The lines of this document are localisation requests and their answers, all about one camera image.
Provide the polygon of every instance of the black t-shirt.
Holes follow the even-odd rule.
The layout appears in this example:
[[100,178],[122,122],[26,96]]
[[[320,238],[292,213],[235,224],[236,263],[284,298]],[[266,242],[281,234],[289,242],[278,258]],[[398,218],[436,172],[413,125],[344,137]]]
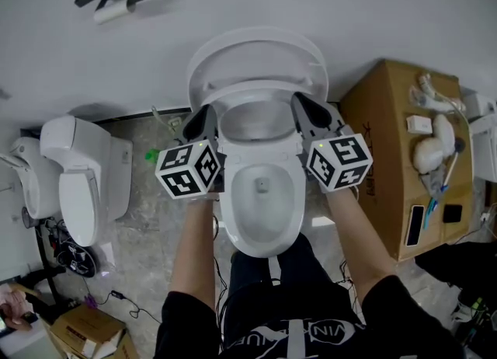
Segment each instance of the black t-shirt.
[[230,338],[222,353],[212,309],[190,295],[171,292],[162,309],[155,358],[465,357],[449,331],[416,304],[397,277],[384,278],[365,297],[366,326],[348,295],[337,289],[345,291],[335,284],[281,285],[253,305],[239,300],[242,308],[232,312],[241,319],[225,319]]

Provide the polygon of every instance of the toilet bowl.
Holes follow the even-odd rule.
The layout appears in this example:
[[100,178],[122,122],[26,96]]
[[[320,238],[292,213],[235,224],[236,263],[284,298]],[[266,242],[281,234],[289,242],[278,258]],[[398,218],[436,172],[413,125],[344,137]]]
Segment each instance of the toilet bowl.
[[133,144],[73,116],[45,123],[40,142],[42,155],[64,169],[58,189],[71,237],[95,244],[107,222],[127,211]]
[[193,110],[210,104],[217,114],[217,151],[226,155],[221,213],[229,239],[250,256],[282,253],[301,230],[306,193],[290,100],[299,91],[325,99],[321,52],[284,30],[235,30],[197,51],[188,85]]
[[62,168],[40,154],[39,140],[18,138],[11,145],[8,155],[0,154],[0,163],[19,175],[31,218],[51,217],[61,210],[58,182]]

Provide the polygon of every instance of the floor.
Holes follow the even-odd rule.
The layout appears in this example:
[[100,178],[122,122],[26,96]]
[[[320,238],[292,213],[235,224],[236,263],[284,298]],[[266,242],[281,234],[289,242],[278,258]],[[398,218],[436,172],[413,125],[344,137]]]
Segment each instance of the floor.
[[[163,116],[162,119],[166,122],[176,116]],[[103,127],[113,136],[134,143],[133,177],[128,212],[108,225],[102,240],[105,244],[95,247],[100,269],[97,276],[87,280],[88,287],[99,302],[105,301],[111,290],[119,291],[160,320],[186,205],[181,200],[169,199],[154,176],[155,165],[145,161],[144,155],[150,148],[165,148],[172,138],[171,132],[153,117],[117,121]],[[484,188],[484,181],[475,180],[473,229],[479,226]],[[214,212],[222,224],[218,204]],[[329,212],[323,195],[315,185],[309,184],[303,232],[331,278],[339,281],[342,279],[339,264],[343,254],[335,227],[330,225],[327,217]],[[481,229],[468,239],[485,241],[488,233]],[[221,274],[227,280],[234,247],[223,228],[214,246]],[[270,260],[270,269],[273,277],[279,276],[276,261]],[[413,261],[398,265],[398,274],[413,298],[450,328],[450,313],[456,305],[458,289],[435,280]],[[83,299],[88,294],[83,279],[74,274],[59,275],[55,282],[59,292],[68,297]],[[133,319],[129,314],[134,309],[132,304],[113,297],[101,309],[127,324],[143,359],[153,357],[158,329],[156,321],[144,312],[138,319]]]

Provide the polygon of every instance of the green object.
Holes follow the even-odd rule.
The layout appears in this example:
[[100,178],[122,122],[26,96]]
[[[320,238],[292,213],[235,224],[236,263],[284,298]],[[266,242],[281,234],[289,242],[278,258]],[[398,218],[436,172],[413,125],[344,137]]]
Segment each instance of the green object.
[[160,153],[161,151],[159,151],[158,149],[150,149],[146,154],[145,154],[145,160],[147,160],[147,162],[150,162],[150,163],[153,163],[153,164],[157,164],[157,161],[158,161],[158,154]]

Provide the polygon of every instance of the small white box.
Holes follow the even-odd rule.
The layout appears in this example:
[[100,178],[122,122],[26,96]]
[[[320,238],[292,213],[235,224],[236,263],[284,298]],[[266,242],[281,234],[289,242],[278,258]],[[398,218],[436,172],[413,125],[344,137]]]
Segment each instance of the small white box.
[[160,152],[155,176],[173,199],[183,199],[207,194],[220,170],[207,139]]
[[373,164],[361,134],[314,141],[307,169],[328,192],[359,185]]
[[432,119],[413,114],[407,119],[407,131],[411,134],[433,134]]

